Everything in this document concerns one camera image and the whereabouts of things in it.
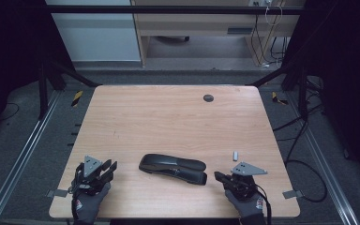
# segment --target electrical outlet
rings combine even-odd
[[[270,6],[272,0],[249,0],[250,7],[267,7]]]

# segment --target black glove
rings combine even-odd
[[[248,224],[265,224],[263,215],[264,199],[256,192],[250,199],[246,201],[237,200],[230,190],[226,189],[225,194],[230,203],[238,210],[243,225]]]
[[[106,183],[98,194],[90,196],[87,194],[80,194],[76,203],[78,219],[74,225],[93,224],[98,216],[98,210],[104,197],[108,194],[111,188],[110,183]]]

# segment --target wooden table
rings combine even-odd
[[[212,102],[203,100],[209,94]],[[239,160],[233,161],[233,151]],[[148,153],[206,163],[205,186],[139,170]],[[231,174],[240,161],[268,171],[254,179],[267,193],[273,217],[299,215],[289,176],[259,91],[251,86],[128,85],[96,89],[59,189],[67,189],[84,156],[118,161],[100,218],[236,218],[214,172]],[[53,218],[72,218],[70,201],[54,197]]]

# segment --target small white object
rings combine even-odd
[[[238,152],[234,151],[232,155],[232,160],[237,161],[238,160]]]

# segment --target black stapler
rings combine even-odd
[[[147,154],[142,158],[139,169],[146,173],[169,175],[194,185],[204,186],[207,179],[203,172],[206,164],[195,159]]]

